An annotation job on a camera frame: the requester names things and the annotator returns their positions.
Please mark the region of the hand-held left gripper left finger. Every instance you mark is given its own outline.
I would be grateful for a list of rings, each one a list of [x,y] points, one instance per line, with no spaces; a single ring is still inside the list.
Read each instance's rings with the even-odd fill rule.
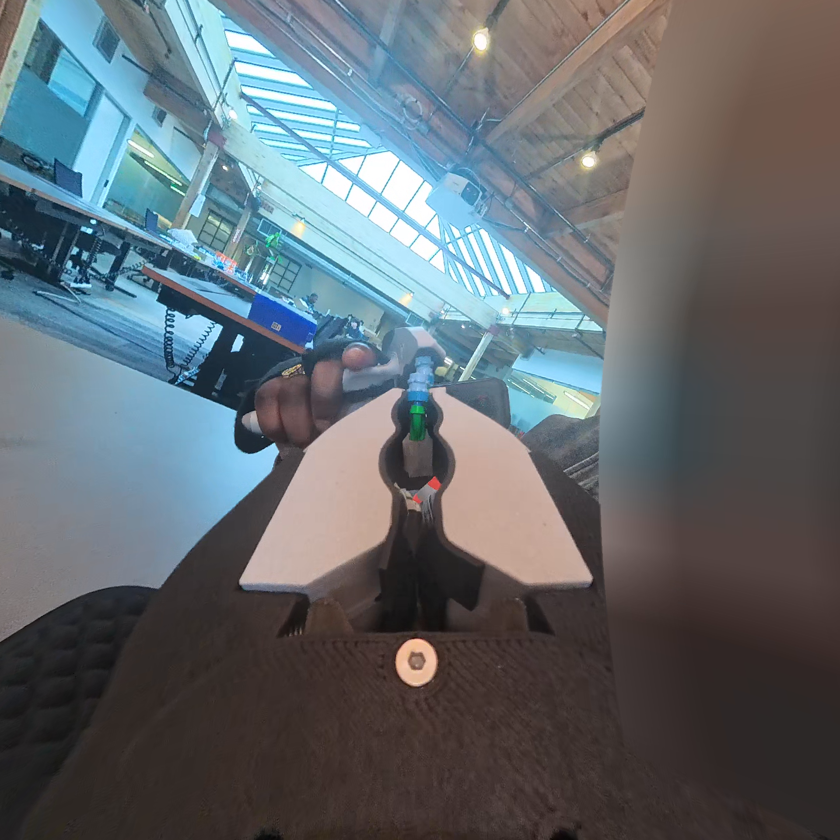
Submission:
[[[332,598],[352,621],[416,617],[406,500],[386,471],[404,401],[392,388],[309,445],[239,577],[243,591]]]

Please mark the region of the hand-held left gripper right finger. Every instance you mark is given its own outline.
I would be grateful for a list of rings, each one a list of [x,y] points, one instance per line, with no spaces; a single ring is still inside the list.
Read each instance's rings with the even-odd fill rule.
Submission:
[[[594,581],[526,446],[445,387],[432,390],[448,458],[423,536],[423,572],[445,628],[479,628],[510,599]]]

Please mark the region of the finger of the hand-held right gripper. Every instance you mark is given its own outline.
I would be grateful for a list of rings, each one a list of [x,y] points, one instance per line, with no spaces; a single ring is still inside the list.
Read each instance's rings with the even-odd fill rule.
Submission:
[[[382,341],[381,351],[387,371],[412,369],[417,356],[432,360],[435,370],[445,362],[446,353],[434,336],[420,327],[400,327],[388,332]]]
[[[359,370],[345,368],[342,373],[342,394],[359,395],[367,392],[387,392],[394,387],[403,388],[406,363],[387,363],[368,366]]]

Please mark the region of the green lego flower stem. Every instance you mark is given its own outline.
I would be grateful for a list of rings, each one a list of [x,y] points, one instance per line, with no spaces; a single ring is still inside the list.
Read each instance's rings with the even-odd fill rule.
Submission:
[[[420,443],[427,435],[427,403],[429,398],[429,369],[417,369],[408,377],[406,399],[409,403],[408,439]]]

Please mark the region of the person's right hand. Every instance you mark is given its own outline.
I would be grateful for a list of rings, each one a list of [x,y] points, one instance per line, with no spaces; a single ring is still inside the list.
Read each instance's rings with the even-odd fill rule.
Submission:
[[[254,454],[275,445],[283,454],[309,446],[341,418],[385,393],[342,394],[343,370],[382,362],[382,352],[371,344],[335,339],[279,363],[243,396],[234,421],[236,447]]]

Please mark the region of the blue storage crate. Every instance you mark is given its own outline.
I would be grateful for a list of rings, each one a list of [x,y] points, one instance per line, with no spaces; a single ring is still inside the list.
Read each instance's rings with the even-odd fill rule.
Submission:
[[[312,343],[318,330],[317,321],[312,315],[281,299],[261,293],[254,295],[248,319],[301,347]]]

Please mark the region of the white ceiling projector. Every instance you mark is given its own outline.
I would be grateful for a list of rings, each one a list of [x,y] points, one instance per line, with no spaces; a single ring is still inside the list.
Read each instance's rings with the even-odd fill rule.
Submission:
[[[447,224],[459,229],[478,224],[490,195],[471,175],[447,172],[425,198],[426,205]]]

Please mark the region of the orange edged table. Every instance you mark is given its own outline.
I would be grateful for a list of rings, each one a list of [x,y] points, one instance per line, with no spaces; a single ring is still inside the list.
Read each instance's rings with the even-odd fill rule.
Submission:
[[[145,265],[141,271],[161,285],[158,301],[167,311],[198,315],[220,328],[200,364],[184,361],[174,368],[174,377],[192,380],[192,392],[199,396],[236,407],[248,383],[305,350],[249,320],[256,293],[244,300],[212,282],[170,269]]]

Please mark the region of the long wooden desk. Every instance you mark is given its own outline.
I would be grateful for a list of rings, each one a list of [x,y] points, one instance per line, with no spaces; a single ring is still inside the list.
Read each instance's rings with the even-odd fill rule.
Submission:
[[[26,270],[51,288],[76,296],[87,284],[134,293],[119,279],[151,262],[168,268],[189,249],[99,207],[73,192],[6,161],[2,182],[2,276]]]

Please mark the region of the black quilted wrist pad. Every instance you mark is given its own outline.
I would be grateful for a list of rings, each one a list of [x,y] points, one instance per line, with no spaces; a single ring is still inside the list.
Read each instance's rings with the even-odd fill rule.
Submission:
[[[35,619],[1,645],[2,833],[60,770],[157,589],[108,587]]]

